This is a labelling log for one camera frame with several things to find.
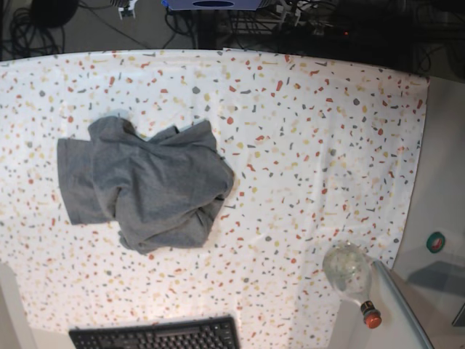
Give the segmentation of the grey t-shirt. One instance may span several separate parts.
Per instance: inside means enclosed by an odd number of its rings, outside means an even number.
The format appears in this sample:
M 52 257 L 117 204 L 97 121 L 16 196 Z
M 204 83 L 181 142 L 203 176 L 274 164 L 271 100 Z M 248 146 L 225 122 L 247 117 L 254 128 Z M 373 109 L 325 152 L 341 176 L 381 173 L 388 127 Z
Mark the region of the grey t-shirt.
M 143 140 L 129 121 L 108 116 L 88 132 L 88 140 L 57 142 L 60 192 L 72 224 L 117 222 L 121 243 L 140 254 L 206 243 L 234 184 L 209 121 Z

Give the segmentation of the terrazzo patterned tablecloth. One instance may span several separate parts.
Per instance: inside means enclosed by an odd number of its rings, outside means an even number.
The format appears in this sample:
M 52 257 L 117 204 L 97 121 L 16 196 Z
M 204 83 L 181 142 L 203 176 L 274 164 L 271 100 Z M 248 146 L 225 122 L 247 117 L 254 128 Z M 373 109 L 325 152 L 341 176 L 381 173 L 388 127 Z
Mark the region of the terrazzo patterned tablecloth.
M 33 329 L 230 314 L 243 348 L 324 348 L 335 240 L 391 265 L 405 230 L 429 79 L 239 50 L 84 52 L 1 64 L 1 261 Z M 122 111 L 143 139 L 211 122 L 235 184 L 200 249 L 124 249 L 71 225 L 57 141 Z

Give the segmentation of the clear bottle with orange cap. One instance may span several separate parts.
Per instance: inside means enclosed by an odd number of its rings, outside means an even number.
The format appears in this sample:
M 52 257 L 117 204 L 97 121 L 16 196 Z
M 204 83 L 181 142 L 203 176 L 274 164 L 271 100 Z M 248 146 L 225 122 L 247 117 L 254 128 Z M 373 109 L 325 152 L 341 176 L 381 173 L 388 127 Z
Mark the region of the clear bottle with orange cap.
M 335 242 L 323 258 L 323 272 L 340 298 L 359 307 L 369 329 L 381 325 L 381 313 L 370 296 L 372 262 L 358 246 L 348 241 Z

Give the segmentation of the black computer keyboard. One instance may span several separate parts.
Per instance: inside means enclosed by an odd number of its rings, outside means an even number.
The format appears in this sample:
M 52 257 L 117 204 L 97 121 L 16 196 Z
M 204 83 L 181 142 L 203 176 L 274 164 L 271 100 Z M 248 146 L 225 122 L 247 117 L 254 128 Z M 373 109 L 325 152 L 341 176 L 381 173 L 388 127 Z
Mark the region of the black computer keyboard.
M 68 335 L 75 348 L 235 349 L 240 347 L 235 320 L 231 316 L 150 326 L 71 329 Z

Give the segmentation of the blue box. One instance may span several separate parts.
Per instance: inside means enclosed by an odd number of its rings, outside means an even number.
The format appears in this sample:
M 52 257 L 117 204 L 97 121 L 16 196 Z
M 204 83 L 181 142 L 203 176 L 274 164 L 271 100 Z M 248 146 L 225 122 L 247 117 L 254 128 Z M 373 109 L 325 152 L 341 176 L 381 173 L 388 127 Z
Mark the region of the blue box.
M 165 0 L 162 5 L 174 11 L 183 10 L 246 10 L 255 11 L 274 1 L 266 0 Z

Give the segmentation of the green tape roll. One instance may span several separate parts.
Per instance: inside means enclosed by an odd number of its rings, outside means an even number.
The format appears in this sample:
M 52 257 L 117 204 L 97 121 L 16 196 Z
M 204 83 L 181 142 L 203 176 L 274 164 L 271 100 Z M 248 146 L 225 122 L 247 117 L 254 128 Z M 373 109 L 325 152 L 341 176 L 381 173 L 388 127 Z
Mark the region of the green tape roll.
M 445 236 L 441 232 L 437 231 L 432 233 L 426 240 L 426 248 L 432 254 L 436 254 L 445 247 L 445 242 Z

